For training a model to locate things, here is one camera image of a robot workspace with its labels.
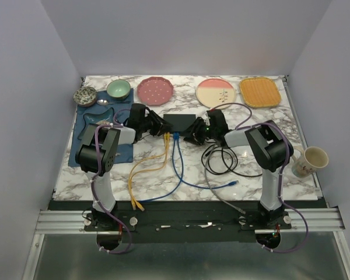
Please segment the black network switch box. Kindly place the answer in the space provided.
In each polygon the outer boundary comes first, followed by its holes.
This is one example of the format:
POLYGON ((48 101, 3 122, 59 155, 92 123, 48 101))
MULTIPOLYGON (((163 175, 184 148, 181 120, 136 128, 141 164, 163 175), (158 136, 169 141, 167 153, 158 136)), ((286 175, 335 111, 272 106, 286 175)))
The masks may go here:
POLYGON ((171 124, 170 133, 183 132, 196 120, 195 114, 164 114, 163 119, 171 124))

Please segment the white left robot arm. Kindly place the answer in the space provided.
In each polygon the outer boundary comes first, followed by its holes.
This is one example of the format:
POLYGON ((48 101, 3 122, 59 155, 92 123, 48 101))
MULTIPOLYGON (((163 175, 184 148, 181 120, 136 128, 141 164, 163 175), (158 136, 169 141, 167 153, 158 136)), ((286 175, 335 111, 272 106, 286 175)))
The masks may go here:
POLYGON ((205 139, 205 130, 206 124, 201 117, 186 114, 160 117, 139 103, 131 105, 125 126, 109 122, 87 125, 75 161, 91 182, 93 208, 101 212, 98 224, 104 230, 117 226, 118 217, 112 212, 116 199, 111 189, 110 170, 120 145, 137 143, 145 132, 151 136, 178 133, 200 144, 205 139))

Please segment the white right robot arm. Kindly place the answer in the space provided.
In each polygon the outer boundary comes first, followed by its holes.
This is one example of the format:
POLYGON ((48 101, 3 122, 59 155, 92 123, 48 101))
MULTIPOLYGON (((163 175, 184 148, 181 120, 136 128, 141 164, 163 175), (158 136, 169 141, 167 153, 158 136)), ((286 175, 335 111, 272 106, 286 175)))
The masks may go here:
POLYGON ((262 168, 262 195, 257 213, 257 223, 265 229, 278 221, 275 210, 282 206, 282 174, 293 155, 293 146, 278 128, 268 120, 241 130, 229 129, 225 116, 219 109, 207 111, 209 128, 206 135, 221 148, 249 146, 256 162, 262 168))

